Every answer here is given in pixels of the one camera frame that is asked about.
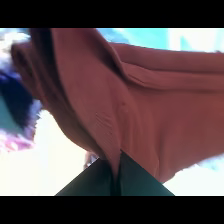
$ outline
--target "dark triangular object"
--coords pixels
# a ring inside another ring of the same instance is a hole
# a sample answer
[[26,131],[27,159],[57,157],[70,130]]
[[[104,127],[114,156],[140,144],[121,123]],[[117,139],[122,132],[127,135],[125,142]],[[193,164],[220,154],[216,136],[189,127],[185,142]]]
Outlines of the dark triangular object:
[[122,152],[116,185],[109,164],[98,159],[56,196],[173,196]]

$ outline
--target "black object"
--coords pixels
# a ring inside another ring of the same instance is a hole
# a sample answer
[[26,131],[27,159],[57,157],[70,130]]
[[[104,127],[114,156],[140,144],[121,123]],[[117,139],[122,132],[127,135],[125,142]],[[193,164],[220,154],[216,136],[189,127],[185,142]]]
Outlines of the black object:
[[117,183],[109,164],[97,159],[56,196],[174,196],[122,152]]

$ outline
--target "reddish-brown cloth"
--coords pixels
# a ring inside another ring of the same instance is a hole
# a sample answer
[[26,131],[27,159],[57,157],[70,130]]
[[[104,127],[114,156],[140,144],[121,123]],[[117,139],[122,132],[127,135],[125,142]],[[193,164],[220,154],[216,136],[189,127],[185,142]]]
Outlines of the reddish-brown cloth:
[[92,28],[32,28],[12,46],[25,86],[74,143],[120,150],[157,180],[224,151],[224,55],[108,43]]

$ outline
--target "brown fabric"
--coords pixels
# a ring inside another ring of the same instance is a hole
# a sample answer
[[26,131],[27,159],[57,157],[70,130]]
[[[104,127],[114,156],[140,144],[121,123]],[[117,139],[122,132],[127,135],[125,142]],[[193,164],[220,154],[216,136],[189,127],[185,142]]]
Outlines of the brown fabric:
[[120,149],[161,182],[224,151],[221,53],[112,44],[87,28],[32,28],[11,53],[63,132],[114,174]]

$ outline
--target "clothing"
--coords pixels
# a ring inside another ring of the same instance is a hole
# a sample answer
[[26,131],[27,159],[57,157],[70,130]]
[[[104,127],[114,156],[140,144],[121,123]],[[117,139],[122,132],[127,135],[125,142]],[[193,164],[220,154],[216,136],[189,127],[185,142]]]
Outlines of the clothing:
[[74,143],[120,150],[161,182],[224,151],[224,55],[108,43],[96,29],[31,28],[11,54]]

